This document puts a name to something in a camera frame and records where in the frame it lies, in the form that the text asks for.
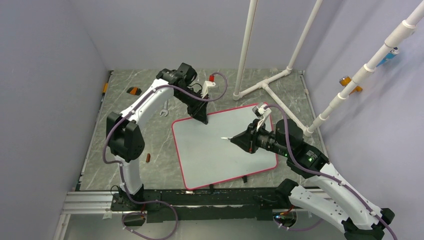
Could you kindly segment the red framed whiteboard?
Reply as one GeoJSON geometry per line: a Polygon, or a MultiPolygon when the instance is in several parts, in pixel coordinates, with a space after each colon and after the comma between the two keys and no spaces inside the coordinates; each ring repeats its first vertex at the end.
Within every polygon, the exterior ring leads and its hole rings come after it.
{"type": "Polygon", "coordinates": [[[193,118],[175,120],[172,134],[184,187],[195,190],[278,166],[275,153],[259,149],[254,154],[243,151],[229,140],[245,131],[256,119],[253,104],[209,113],[208,124],[193,118]]]}

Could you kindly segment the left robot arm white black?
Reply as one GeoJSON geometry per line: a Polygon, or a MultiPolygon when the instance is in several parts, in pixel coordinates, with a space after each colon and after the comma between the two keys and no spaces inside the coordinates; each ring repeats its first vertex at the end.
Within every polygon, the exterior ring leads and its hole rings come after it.
{"type": "Polygon", "coordinates": [[[142,128],[159,107],[175,97],[187,106],[187,113],[195,120],[208,124],[207,100],[210,90],[217,87],[214,76],[204,81],[199,90],[193,83],[198,76],[191,65],[182,63],[178,69],[159,71],[146,92],[120,113],[111,112],[106,119],[106,140],[103,150],[113,156],[120,175],[118,193],[114,201],[130,210],[144,207],[144,184],[140,176],[139,158],[145,149],[142,128]]]}

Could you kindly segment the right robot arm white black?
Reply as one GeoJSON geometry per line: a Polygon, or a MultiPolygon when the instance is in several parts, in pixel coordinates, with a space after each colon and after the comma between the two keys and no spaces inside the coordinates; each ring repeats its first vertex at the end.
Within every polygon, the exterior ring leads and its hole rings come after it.
{"type": "Polygon", "coordinates": [[[280,207],[294,205],[308,210],[336,227],[347,240],[381,240],[385,231],[397,238],[390,228],[394,212],[374,205],[359,194],[324,153],[304,142],[303,132],[293,120],[280,120],[275,131],[267,131],[255,119],[245,131],[229,140],[249,154],[264,149],[286,157],[286,164],[293,172],[316,184],[330,197],[327,200],[293,180],[284,179],[275,189],[275,200],[280,207]]]}

